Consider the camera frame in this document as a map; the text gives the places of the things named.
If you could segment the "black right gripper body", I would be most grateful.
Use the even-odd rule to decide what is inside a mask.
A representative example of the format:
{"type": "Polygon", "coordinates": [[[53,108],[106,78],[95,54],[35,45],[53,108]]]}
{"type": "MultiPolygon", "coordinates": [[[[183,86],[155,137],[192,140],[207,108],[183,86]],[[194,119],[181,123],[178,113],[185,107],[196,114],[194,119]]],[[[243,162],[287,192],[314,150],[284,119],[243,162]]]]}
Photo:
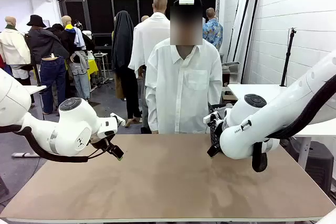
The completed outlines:
{"type": "Polygon", "coordinates": [[[211,134],[211,143],[220,145],[220,136],[223,132],[223,126],[225,124],[225,120],[222,119],[218,114],[210,115],[210,134],[211,134]]]}

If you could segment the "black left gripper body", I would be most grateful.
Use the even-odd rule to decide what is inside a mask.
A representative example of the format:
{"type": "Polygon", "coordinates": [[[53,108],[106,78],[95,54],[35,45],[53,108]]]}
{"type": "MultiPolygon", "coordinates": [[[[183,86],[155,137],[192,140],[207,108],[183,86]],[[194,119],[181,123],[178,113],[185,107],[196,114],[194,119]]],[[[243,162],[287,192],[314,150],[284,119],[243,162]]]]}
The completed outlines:
{"type": "Polygon", "coordinates": [[[105,138],[91,141],[90,144],[98,150],[102,150],[103,152],[110,153],[114,151],[115,149],[115,145],[112,144],[111,142],[114,137],[115,137],[115,134],[111,134],[111,135],[106,136],[105,138]]]}

